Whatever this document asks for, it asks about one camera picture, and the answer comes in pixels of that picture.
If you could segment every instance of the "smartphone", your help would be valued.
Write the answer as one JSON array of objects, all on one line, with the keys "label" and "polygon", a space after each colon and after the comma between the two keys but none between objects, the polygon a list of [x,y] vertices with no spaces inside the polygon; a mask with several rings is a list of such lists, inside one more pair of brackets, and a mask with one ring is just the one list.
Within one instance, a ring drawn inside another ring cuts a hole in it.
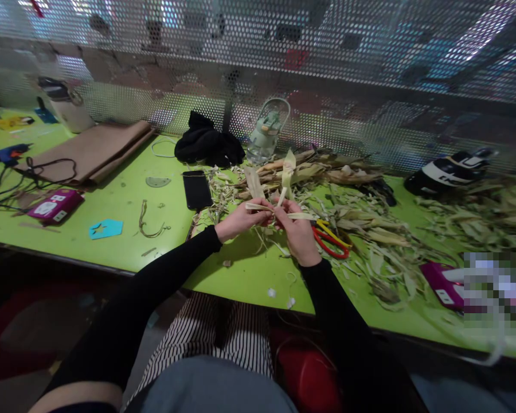
[{"label": "smartphone", "polygon": [[183,186],[187,208],[200,211],[212,206],[210,188],[203,171],[188,171],[183,174]]}]

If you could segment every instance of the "metal mesh screen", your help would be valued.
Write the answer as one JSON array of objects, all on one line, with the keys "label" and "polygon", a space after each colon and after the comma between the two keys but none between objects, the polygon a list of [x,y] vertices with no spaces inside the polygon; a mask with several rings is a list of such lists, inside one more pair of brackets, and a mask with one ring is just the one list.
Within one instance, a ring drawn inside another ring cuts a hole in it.
[{"label": "metal mesh screen", "polygon": [[65,79],[97,121],[244,139],[262,103],[293,108],[287,146],[409,172],[481,146],[516,172],[516,0],[0,0],[0,105]]}]

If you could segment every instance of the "person's right hand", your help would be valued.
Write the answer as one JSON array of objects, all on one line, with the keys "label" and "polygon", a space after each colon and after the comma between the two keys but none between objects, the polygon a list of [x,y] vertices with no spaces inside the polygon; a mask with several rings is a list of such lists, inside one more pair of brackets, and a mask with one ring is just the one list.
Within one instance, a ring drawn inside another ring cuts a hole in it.
[{"label": "person's right hand", "polygon": [[284,200],[282,206],[274,208],[275,217],[280,227],[287,233],[288,247],[302,267],[312,267],[321,262],[321,256],[315,246],[314,231],[308,220],[291,220],[287,213],[302,212],[294,201]]}]

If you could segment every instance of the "scissors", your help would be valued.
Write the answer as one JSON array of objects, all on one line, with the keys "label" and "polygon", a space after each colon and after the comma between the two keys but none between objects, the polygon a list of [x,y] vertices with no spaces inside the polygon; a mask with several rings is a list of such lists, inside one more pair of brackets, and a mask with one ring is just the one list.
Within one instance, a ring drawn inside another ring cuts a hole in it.
[{"label": "scissors", "polygon": [[[315,240],[321,246],[321,248],[323,248],[327,252],[327,254],[329,254],[335,258],[338,258],[338,259],[348,258],[348,256],[350,255],[349,248],[351,248],[351,245],[346,244],[344,241],[342,241],[340,238],[338,238],[336,235],[334,235],[333,232],[328,228],[328,224],[329,223],[327,221],[323,221],[323,220],[317,220],[315,222],[315,224],[312,226],[312,230],[314,231]],[[321,232],[320,230],[318,230],[316,227],[317,225],[320,226],[327,233],[324,233],[324,232]],[[324,242],[321,238],[325,239],[325,241],[328,241],[331,244],[334,244],[338,248],[340,248],[342,250],[342,254],[339,254],[339,253],[331,250],[330,248],[328,248],[324,244]]]}]

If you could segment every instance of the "striped fabric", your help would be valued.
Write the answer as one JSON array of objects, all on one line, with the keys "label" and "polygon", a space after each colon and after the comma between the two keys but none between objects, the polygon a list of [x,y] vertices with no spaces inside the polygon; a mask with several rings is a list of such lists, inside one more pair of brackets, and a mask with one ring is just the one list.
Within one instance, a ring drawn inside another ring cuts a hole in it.
[{"label": "striped fabric", "polygon": [[193,292],[149,360],[128,403],[170,364],[200,354],[230,360],[272,379],[267,313],[258,306]]}]

